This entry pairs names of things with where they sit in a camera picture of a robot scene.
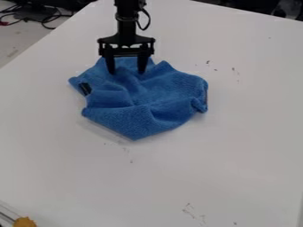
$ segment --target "yellow object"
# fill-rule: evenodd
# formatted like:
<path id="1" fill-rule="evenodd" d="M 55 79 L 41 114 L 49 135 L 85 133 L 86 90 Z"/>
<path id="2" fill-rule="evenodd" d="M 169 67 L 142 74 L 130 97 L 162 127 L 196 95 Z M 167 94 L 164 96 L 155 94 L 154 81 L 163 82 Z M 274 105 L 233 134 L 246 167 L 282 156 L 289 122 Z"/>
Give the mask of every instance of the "yellow object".
<path id="1" fill-rule="evenodd" d="M 13 224 L 13 227 L 37 227 L 34 221 L 30 220 L 27 217 L 21 217 L 18 218 L 15 223 Z"/>

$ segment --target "blue towel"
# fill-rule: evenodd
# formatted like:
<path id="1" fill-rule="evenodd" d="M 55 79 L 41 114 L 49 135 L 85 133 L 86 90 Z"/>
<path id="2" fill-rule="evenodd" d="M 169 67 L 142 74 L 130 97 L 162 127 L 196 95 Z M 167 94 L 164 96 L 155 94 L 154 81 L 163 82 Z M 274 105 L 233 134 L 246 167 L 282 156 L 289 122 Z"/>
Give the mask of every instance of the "blue towel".
<path id="1" fill-rule="evenodd" d="M 82 115 L 125 137 L 137 140 L 176 127 L 195 112 L 207 111 L 208 85 L 202 78 L 181 73 L 166 61 L 149 59 L 146 72 L 137 72 L 136 58 L 117 58 L 116 73 L 107 72 L 105 59 L 69 82 L 82 95 L 91 93 Z"/>

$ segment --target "white tabletop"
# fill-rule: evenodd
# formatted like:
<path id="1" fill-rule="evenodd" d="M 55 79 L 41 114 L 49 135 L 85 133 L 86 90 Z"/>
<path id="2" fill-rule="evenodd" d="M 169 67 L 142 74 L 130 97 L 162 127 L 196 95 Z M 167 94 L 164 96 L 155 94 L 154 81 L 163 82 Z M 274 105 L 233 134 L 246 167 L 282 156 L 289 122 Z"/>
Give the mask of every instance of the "white tabletop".
<path id="1" fill-rule="evenodd" d="M 113 1 L 100 0 L 0 70 L 0 200 L 43 227 L 296 226 L 303 23 L 148 5 L 153 58 L 203 76 L 209 112 L 136 142 L 81 116 L 67 79 L 94 65 L 116 25 Z"/>

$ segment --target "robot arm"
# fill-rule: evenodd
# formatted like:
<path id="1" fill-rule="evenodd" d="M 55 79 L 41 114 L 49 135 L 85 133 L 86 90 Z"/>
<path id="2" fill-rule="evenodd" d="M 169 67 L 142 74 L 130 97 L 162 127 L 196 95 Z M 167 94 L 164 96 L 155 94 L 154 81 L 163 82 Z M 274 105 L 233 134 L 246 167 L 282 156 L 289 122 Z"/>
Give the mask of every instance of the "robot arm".
<path id="1" fill-rule="evenodd" d="M 98 39 L 99 55 L 105 58 L 107 69 L 114 74 L 114 58 L 137 57 L 138 72 L 144 73 L 148 58 L 154 53 L 154 38 L 143 37 L 136 34 L 136 26 L 145 30 L 151 23 L 148 12 L 144 9 L 145 0 L 115 0 L 117 7 L 116 20 L 118 21 L 118 32 L 116 35 Z M 149 22 L 142 28 L 139 23 L 139 12 L 145 13 Z"/>

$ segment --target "dirt speck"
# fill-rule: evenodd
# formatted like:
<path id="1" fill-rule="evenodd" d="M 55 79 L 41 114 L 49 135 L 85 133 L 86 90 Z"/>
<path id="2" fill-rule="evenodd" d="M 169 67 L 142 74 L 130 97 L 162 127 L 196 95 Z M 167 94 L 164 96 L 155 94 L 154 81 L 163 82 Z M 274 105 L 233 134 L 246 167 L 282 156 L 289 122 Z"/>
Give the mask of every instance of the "dirt speck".
<path id="1" fill-rule="evenodd" d="M 18 51 L 19 51 L 19 50 L 17 50 L 17 49 L 13 50 L 11 53 L 9 53 L 9 54 L 7 55 L 7 57 L 8 57 L 8 58 L 11 58 L 11 57 L 14 56 L 16 53 L 18 53 Z"/>

